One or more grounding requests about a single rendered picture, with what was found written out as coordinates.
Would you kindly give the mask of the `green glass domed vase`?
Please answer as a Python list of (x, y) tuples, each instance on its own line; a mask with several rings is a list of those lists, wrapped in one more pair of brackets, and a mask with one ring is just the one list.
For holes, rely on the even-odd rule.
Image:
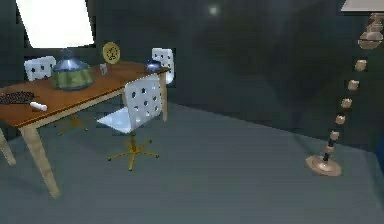
[(94, 83), (91, 67), (74, 56), (73, 52), (64, 48), (62, 58), (53, 66), (51, 83), (62, 91), (85, 89)]

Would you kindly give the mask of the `brown wooden table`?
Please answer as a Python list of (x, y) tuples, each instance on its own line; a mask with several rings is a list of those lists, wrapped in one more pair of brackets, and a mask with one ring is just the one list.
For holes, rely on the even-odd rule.
[(39, 169), (51, 196), (60, 195), (51, 166), (41, 141), (38, 128), (78, 111), (104, 102), (123, 93), (126, 83), (149, 75), (145, 65), (135, 62), (119, 62), (108, 66), (108, 74), (102, 75), (98, 66), (93, 66), (94, 83), (78, 91), (54, 89), (51, 82), (37, 80), (0, 88), (0, 93), (31, 91), (37, 101), (48, 106), (46, 112), (35, 111), (29, 105), (0, 105), (0, 121), (17, 128)]

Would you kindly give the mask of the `yellow round clock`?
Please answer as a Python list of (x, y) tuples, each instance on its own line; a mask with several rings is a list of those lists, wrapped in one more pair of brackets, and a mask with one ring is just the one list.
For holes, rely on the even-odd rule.
[(114, 42), (107, 42), (102, 48), (104, 60), (109, 64), (116, 64), (120, 60), (120, 48)]

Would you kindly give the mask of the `beaded floor lamp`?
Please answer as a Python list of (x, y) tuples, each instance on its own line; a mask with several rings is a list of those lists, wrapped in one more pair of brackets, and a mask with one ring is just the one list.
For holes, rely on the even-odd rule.
[[(359, 48), (363, 51), (372, 51), (380, 46), (384, 41), (384, 0), (343, 0), (340, 9), (347, 14), (365, 14), (369, 16), (370, 22), (356, 40)], [(312, 155), (306, 158), (307, 166), (315, 173), (323, 176), (340, 176), (341, 166), (332, 159), (332, 154), (336, 148), (336, 143), (340, 137), (340, 129), (347, 120), (347, 113), (353, 106), (353, 93), (357, 92), (360, 80), (352, 78), (345, 84), (347, 94), (343, 96), (339, 103), (339, 111), (336, 113), (334, 124), (331, 129), (327, 145), (322, 155)]]

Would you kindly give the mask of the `white perforated swivel chair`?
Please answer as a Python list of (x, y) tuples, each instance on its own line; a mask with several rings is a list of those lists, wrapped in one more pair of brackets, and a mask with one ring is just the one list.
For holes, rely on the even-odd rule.
[(148, 155), (158, 158), (155, 152), (144, 150), (152, 140), (137, 145), (135, 141), (136, 130), (162, 112), (160, 78), (157, 74), (147, 75), (144, 78), (127, 83), (123, 89), (123, 99), (126, 106), (97, 120), (113, 130), (127, 134), (130, 140), (125, 143), (127, 150), (122, 153), (110, 155), (108, 161), (115, 158), (130, 156), (128, 170), (132, 171), (137, 155)]
[(169, 68), (169, 71), (166, 73), (166, 84), (171, 84), (175, 76), (173, 50), (165, 48), (153, 48), (152, 58), (156, 61), (159, 61), (162, 67)]
[[(39, 58), (29, 59), (24, 62), (24, 70), (29, 81), (47, 79), (51, 76), (52, 68), (56, 64), (54, 56), (43, 56)], [(63, 126), (63, 129), (58, 132), (58, 135), (63, 135), (66, 131), (74, 127), (82, 128), (87, 131), (88, 128), (83, 124), (76, 114), (71, 114), (68, 119), (57, 121), (55, 126)]]

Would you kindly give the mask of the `dark blue bowl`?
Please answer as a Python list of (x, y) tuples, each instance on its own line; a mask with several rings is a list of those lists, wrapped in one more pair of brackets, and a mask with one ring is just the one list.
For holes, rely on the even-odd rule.
[(160, 69), (161, 69), (161, 62), (160, 61), (157, 61), (154, 59), (150, 59), (147, 61), (147, 63), (146, 63), (146, 70), (147, 71), (157, 72)]

